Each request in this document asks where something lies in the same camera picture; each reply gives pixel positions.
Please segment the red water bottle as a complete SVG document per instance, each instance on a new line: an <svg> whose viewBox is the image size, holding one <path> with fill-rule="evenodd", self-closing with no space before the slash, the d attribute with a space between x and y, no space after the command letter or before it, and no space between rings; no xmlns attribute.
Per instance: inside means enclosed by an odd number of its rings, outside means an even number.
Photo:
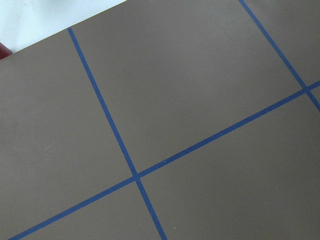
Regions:
<svg viewBox="0 0 320 240"><path fill-rule="evenodd" d="M0 59L2 60L12 54L12 51L0 42Z"/></svg>

